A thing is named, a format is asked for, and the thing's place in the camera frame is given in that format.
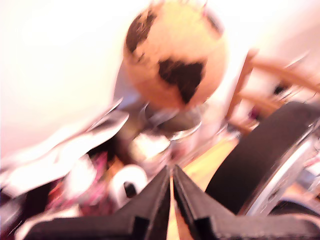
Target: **orange globe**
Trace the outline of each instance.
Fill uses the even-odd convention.
[[[204,103],[223,78],[224,30],[195,5],[152,5],[129,27],[123,62],[133,86],[153,106],[189,109]]]

